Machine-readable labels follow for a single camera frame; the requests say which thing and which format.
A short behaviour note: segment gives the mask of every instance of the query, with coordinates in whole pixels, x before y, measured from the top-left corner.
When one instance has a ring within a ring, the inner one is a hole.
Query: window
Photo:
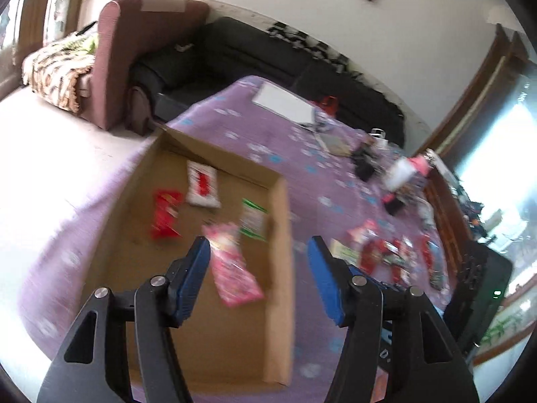
[[[48,0],[45,16],[43,45],[65,36],[65,22],[69,8],[69,0]]]
[[[481,219],[485,225],[490,220],[489,234],[497,237],[490,247],[514,264],[506,296],[537,273],[534,84],[521,80],[520,88],[522,95],[500,114],[481,143],[456,168],[469,197],[484,204]]]
[[[19,37],[22,2],[23,0],[10,0],[0,15],[0,86],[15,77],[13,55]]]

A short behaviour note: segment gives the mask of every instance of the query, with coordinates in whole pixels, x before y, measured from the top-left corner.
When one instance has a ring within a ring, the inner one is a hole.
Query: red bag
[[[321,101],[314,101],[323,111],[325,111],[332,118],[336,117],[336,113],[339,109],[339,101],[336,97],[329,95],[324,97]]]
[[[155,212],[151,227],[153,239],[181,237],[173,225],[177,219],[177,208],[183,202],[183,194],[179,191],[158,189],[154,198]]]

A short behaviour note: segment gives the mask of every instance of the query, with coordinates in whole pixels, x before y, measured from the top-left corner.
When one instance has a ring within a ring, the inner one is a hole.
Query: cardboard box
[[[182,238],[155,242],[150,237],[157,188],[188,190],[187,160],[216,168],[219,210],[179,207]],[[242,199],[266,208],[267,241],[241,235],[241,249],[266,299],[227,308],[218,296],[210,268],[191,318],[171,334],[191,392],[254,392],[281,388],[291,380],[294,349],[294,260],[284,178],[241,156],[172,129],[159,130],[112,209],[88,271],[81,304],[94,289],[134,289],[165,273],[186,254],[201,225],[238,223]],[[134,326],[127,329],[129,368],[139,375]]]

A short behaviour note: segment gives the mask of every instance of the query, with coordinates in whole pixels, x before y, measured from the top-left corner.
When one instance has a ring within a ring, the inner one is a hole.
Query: metal screw
[[[162,286],[166,283],[166,277],[164,276],[155,276],[151,279],[151,286]]]
[[[417,286],[411,286],[410,294],[414,297],[421,297],[423,295],[423,289],[418,288]]]
[[[108,295],[108,288],[97,288],[95,289],[95,297],[103,298]]]
[[[354,286],[364,286],[367,283],[367,279],[364,276],[354,276],[352,278],[352,284]]]

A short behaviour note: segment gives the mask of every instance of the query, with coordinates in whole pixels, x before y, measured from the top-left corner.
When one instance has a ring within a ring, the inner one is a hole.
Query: black sofa
[[[147,96],[154,120],[168,122],[236,80],[255,75],[307,100],[335,96],[337,119],[366,131],[381,128],[388,140],[404,145],[404,115],[383,94],[266,32],[222,17],[202,27],[193,47],[185,48],[170,45],[142,56],[131,68],[131,84]]]

